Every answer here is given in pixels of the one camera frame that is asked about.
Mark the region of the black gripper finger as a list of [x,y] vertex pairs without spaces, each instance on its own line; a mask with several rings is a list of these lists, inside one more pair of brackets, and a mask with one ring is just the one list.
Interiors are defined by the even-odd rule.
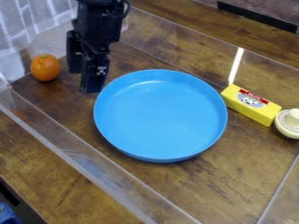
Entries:
[[105,87],[109,77],[110,59],[107,55],[97,55],[83,57],[82,61],[82,80],[81,92],[85,94],[99,93]]
[[82,68],[82,47],[74,30],[67,32],[67,64],[71,74],[79,74]]

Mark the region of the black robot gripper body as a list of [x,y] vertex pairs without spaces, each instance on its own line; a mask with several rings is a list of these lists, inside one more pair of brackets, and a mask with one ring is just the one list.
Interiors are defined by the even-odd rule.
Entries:
[[73,20],[78,41],[95,53],[109,53],[121,40],[123,20],[131,10],[129,0],[77,0],[78,17]]

